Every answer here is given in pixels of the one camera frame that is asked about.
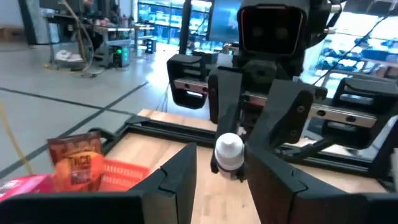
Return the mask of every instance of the chip bag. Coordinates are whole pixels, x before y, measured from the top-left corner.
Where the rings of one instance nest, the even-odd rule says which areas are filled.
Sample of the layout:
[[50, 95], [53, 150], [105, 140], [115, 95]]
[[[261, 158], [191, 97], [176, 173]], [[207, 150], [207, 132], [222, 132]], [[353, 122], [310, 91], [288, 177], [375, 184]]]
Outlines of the chip bag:
[[104, 156], [97, 132], [47, 140], [55, 166], [58, 191], [97, 191], [104, 173]]

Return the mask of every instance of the wooden tabletop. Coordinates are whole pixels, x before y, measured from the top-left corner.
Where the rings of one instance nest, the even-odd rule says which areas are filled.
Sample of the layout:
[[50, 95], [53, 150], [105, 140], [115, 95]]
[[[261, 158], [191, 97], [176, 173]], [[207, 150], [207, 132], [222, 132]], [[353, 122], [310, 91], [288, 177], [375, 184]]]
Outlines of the wooden tabletop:
[[[154, 120], [215, 130], [210, 121], [188, 118], [158, 111], [142, 110], [141, 116]], [[151, 172], [175, 155], [185, 144], [157, 139], [139, 134], [127, 134], [107, 157], [123, 162], [150, 167]], [[329, 151], [341, 151], [334, 147]], [[197, 149], [197, 187], [193, 205], [192, 223], [260, 223], [247, 183], [230, 181], [210, 170], [212, 150], [205, 147]], [[349, 193], [385, 192], [374, 179], [341, 174], [313, 167], [298, 166], [314, 177], [323, 180]]]

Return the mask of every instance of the monitor screen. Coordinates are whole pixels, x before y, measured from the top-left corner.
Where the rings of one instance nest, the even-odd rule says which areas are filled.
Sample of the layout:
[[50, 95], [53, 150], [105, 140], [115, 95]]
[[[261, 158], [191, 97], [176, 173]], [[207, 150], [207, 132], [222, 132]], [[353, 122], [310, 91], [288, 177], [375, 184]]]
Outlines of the monitor screen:
[[242, 0], [215, 0], [211, 10], [208, 39], [220, 42], [239, 41], [236, 13]]

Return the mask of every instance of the concrete floor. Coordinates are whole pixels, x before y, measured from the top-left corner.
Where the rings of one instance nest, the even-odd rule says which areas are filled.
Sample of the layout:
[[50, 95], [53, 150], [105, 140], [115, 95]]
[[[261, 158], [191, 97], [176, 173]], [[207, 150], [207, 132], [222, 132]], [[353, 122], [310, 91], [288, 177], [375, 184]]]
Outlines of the concrete floor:
[[[174, 53], [158, 49], [155, 55], [132, 58], [129, 70], [107, 70], [89, 79], [44, 69], [49, 59], [46, 46], [0, 44], [0, 100], [34, 172], [53, 171], [46, 139], [93, 127], [115, 131], [129, 113], [159, 107], [168, 85], [166, 61]], [[207, 105], [200, 110], [181, 108], [170, 92], [167, 111], [208, 119]], [[27, 175], [0, 127], [0, 180]]]

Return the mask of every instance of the red plastic basket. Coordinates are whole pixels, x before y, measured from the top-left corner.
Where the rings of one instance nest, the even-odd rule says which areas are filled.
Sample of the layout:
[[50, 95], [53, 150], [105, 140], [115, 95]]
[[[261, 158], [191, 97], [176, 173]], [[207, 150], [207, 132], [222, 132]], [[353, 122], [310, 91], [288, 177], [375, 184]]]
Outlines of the red plastic basket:
[[99, 191], [127, 191], [144, 180], [148, 167], [105, 159], [104, 176]]

